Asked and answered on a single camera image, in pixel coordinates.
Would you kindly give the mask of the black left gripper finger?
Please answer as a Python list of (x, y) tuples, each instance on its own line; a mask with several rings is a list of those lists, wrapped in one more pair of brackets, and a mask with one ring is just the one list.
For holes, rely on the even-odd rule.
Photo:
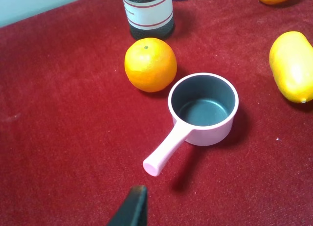
[(146, 226), (147, 225), (147, 187), (132, 186), (124, 202), (107, 226)]

